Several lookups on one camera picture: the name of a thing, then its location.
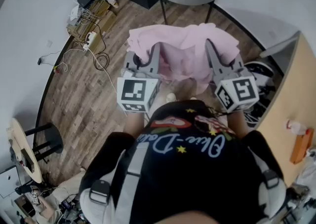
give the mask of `white wall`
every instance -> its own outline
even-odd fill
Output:
[[[265,47],[301,30],[316,54],[315,0],[216,0]]]
[[[11,165],[5,129],[17,117],[25,130],[34,127],[52,66],[40,56],[62,50],[66,22],[77,0],[5,0],[0,8],[0,171]],[[50,48],[47,41],[53,42]],[[58,54],[47,57],[54,64]]]

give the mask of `person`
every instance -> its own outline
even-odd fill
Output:
[[[283,174],[262,134],[248,128],[243,112],[229,114],[227,123],[196,99],[163,105],[146,127],[143,113],[129,113],[123,132],[110,134],[92,161],[79,193],[115,171],[110,197],[117,207],[132,156],[137,146],[148,143],[130,224],[258,223],[267,216],[258,200],[263,175],[252,151],[279,178]],[[104,213],[98,218],[104,224],[113,220]]]
[[[35,219],[37,224],[55,224],[61,217],[62,213],[59,209],[59,205],[64,201],[71,201],[79,192],[79,186],[81,180],[85,174],[85,170],[81,169],[81,172],[72,178],[62,182],[54,191],[44,198],[40,191],[38,191],[38,199],[40,204],[33,205],[35,209]],[[24,221],[27,224],[36,224],[31,217],[26,217]]]

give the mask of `black t-shirt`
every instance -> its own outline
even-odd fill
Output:
[[[197,100],[168,103],[158,109],[133,145],[131,136],[124,133],[113,133],[107,141],[112,144],[109,155],[118,156],[127,149],[111,185],[115,205],[136,146],[149,142],[131,224],[155,223],[191,210],[202,211],[222,224],[257,223],[265,217],[258,204],[263,176],[248,147],[282,178],[259,132],[237,139]],[[92,174],[103,170],[102,176],[115,167],[114,161],[104,160],[104,150],[98,156],[87,170],[81,189],[89,187]],[[108,170],[104,168],[106,162],[111,163]]]

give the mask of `wooden floor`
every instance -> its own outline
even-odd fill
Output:
[[[128,48],[129,30],[154,24],[163,24],[159,2],[150,10],[129,1],[118,0],[119,8],[114,9],[117,20],[106,34],[105,43],[109,54],[110,65],[107,68],[114,85],[120,76],[120,70]],[[207,5],[187,7],[168,3],[166,13],[168,23],[185,27],[205,21]],[[245,62],[256,59],[260,48],[240,30],[233,22],[217,10],[213,10],[209,22],[213,22],[239,40],[240,53]],[[80,49],[76,43],[71,48]],[[116,93],[105,72],[95,69],[90,52],[71,51],[65,55],[68,72],[55,74],[40,116],[40,125],[51,121],[60,131],[64,141],[61,154],[53,154],[48,164],[40,161],[42,173],[49,173],[49,181],[58,185],[79,172],[80,167],[87,168],[107,136],[113,131],[120,131],[124,126],[125,114],[117,106]],[[186,99],[195,93],[195,83],[187,80],[184,83],[165,83],[171,86],[180,99]],[[197,98],[214,103],[210,89]],[[39,133],[37,144],[45,141]]]

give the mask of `white sneaker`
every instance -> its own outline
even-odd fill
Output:
[[[175,101],[177,101],[176,95],[173,92],[169,93],[166,97],[166,102],[170,103],[170,102],[175,102]]]

